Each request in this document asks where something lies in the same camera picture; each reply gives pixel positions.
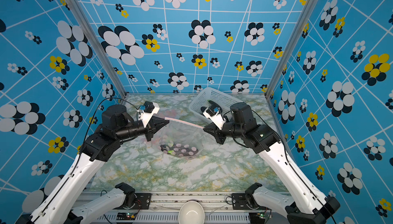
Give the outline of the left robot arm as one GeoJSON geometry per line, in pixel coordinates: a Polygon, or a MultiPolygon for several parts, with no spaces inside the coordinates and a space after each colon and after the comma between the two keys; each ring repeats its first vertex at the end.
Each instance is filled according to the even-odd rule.
{"type": "Polygon", "coordinates": [[[18,224],[90,224],[115,208],[132,208],[136,203],[135,189],[120,183],[107,194],[74,208],[80,194],[97,171],[109,161],[125,142],[139,136],[150,141],[169,121],[156,116],[160,107],[146,101],[137,108],[134,120],[124,105],[112,105],[101,115],[102,123],[82,144],[71,167],[48,197],[33,211],[28,211],[18,224]]]}

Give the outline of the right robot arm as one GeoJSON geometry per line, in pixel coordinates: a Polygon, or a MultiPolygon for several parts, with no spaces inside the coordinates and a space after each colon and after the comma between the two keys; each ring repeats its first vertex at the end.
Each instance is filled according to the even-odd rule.
{"type": "Polygon", "coordinates": [[[242,140],[241,146],[251,149],[276,173],[290,196],[268,190],[260,183],[245,191],[250,209],[266,208],[287,218],[291,224],[325,224],[340,208],[335,197],[326,196],[305,176],[286,151],[279,135],[266,123],[259,124],[256,112],[245,102],[230,106],[231,118],[212,102],[201,109],[211,120],[203,130],[220,145],[227,138],[242,140]]]}

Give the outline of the dark purple eggplant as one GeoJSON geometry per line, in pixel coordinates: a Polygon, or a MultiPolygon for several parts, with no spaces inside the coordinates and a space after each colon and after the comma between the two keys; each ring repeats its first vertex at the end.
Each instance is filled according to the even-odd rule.
{"type": "Polygon", "coordinates": [[[199,153],[199,150],[196,147],[191,147],[188,144],[163,144],[160,145],[160,149],[162,152],[175,156],[175,157],[193,157],[199,153]]]}

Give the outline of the clear pink-dotted zip bag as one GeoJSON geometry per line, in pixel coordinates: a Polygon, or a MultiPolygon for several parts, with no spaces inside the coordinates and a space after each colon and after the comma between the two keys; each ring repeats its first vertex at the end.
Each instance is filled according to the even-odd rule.
{"type": "Polygon", "coordinates": [[[160,145],[163,144],[188,144],[191,147],[196,147],[199,150],[199,153],[193,157],[176,158],[190,160],[199,156],[209,144],[215,142],[214,138],[211,135],[203,131],[202,126],[168,117],[166,117],[165,119],[169,120],[169,124],[159,130],[156,134],[154,134],[154,137],[151,139],[150,142],[148,142],[148,145],[150,145],[155,150],[155,152],[165,154],[160,149],[160,145]]]}

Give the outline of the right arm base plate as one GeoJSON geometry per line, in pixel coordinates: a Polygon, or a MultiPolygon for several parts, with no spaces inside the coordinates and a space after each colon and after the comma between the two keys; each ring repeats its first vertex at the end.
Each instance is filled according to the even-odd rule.
{"type": "Polygon", "coordinates": [[[252,201],[245,193],[232,193],[232,207],[234,210],[261,210],[261,206],[252,201]]]}

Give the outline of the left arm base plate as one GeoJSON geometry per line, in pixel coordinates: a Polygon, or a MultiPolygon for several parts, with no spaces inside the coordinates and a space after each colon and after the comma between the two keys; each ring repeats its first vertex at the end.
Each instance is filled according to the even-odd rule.
{"type": "Polygon", "coordinates": [[[125,201],[117,210],[148,210],[151,203],[151,193],[135,193],[126,196],[125,201]]]}

